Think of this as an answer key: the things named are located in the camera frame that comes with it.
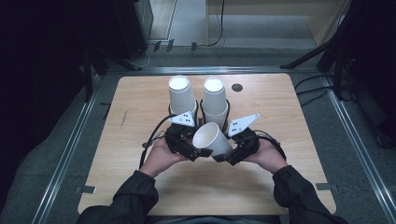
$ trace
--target table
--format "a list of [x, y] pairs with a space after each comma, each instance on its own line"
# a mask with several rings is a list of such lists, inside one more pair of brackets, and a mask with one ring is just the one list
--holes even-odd
[[[309, 31], [320, 46], [333, 34], [349, 3], [350, 0], [227, 0], [224, 15], [304, 16]], [[206, 44], [209, 44], [209, 15], [221, 15], [221, 5], [222, 0], [206, 0]]]
[[[190, 76], [195, 98], [203, 97], [209, 76]], [[229, 119], [255, 113], [250, 125], [266, 131], [284, 148], [288, 162], [314, 185], [327, 183], [290, 77], [287, 74], [217, 76], [224, 80], [231, 104]], [[167, 115], [170, 77], [123, 77], [117, 87], [105, 128], [93, 159], [78, 211], [92, 205], [111, 204], [120, 185], [138, 168], [142, 144]], [[236, 92], [238, 83], [243, 90]], [[170, 124], [165, 122], [160, 130]], [[156, 177], [160, 201], [151, 215], [282, 215], [285, 208], [273, 197], [272, 175], [257, 164], [240, 162], [232, 167], [211, 158], [183, 161]], [[330, 190], [317, 190], [325, 206], [335, 212]]]

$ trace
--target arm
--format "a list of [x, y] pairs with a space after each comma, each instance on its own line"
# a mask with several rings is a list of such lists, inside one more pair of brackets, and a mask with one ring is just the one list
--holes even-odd
[[87, 208], [78, 218], [77, 224], [140, 224], [158, 202], [158, 191], [154, 177], [173, 164], [186, 160], [170, 151], [165, 140], [159, 139], [150, 151], [140, 171], [135, 171], [113, 197], [110, 206]]
[[312, 184], [288, 165], [270, 142], [261, 139], [258, 152], [245, 161], [255, 162], [274, 175], [274, 197], [279, 205], [289, 208], [290, 223], [347, 223], [329, 212]]

